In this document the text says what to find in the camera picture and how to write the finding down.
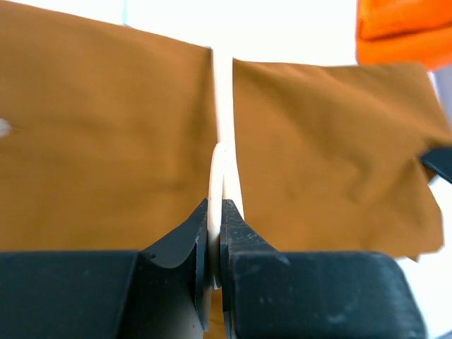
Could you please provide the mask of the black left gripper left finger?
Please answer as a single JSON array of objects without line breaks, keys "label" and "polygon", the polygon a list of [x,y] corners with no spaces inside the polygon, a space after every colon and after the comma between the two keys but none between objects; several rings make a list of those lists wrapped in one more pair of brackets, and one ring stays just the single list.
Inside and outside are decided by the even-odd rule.
[{"label": "black left gripper left finger", "polygon": [[180,226],[141,252],[143,331],[208,329],[207,209],[203,199]]}]

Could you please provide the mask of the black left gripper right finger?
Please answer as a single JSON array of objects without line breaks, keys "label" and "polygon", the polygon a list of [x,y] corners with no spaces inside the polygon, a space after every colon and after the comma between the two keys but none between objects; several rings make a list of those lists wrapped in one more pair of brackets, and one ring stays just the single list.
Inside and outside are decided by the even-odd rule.
[{"label": "black left gripper right finger", "polygon": [[263,319],[260,307],[270,289],[265,273],[291,267],[289,258],[250,227],[230,199],[222,202],[220,277],[222,310],[228,338],[250,338],[253,322]]}]

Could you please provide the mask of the brown trousers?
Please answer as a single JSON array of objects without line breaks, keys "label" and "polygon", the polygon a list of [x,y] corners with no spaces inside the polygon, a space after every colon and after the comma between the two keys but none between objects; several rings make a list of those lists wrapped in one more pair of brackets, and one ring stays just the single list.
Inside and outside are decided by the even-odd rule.
[{"label": "brown trousers", "polygon": [[[137,249],[207,194],[208,48],[1,2],[1,248]],[[234,60],[246,221],[280,250],[444,242],[420,155],[451,144],[419,64]]]}]

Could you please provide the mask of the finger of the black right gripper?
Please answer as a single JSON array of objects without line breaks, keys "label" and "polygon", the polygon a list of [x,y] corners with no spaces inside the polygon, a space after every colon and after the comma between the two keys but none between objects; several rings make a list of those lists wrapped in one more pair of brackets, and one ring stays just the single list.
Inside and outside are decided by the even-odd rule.
[{"label": "finger of the black right gripper", "polygon": [[452,147],[444,146],[429,150],[420,157],[421,163],[449,184],[452,183]]}]

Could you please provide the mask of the orange garment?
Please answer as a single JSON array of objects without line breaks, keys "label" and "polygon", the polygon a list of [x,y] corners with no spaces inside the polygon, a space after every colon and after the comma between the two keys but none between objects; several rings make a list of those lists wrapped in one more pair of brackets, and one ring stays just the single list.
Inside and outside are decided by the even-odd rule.
[{"label": "orange garment", "polygon": [[414,61],[435,71],[451,64],[451,1],[358,1],[359,64]]}]

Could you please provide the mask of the beige plastic hanger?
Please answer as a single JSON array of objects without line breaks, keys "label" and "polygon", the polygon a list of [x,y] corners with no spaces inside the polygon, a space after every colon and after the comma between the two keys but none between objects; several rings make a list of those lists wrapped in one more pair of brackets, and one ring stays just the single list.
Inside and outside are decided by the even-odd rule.
[{"label": "beige plastic hanger", "polygon": [[210,163],[206,226],[210,285],[218,290],[225,289],[225,283],[220,277],[222,201],[233,201],[242,217],[244,207],[235,143],[232,55],[223,48],[212,48],[212,69],[218,142]]}]

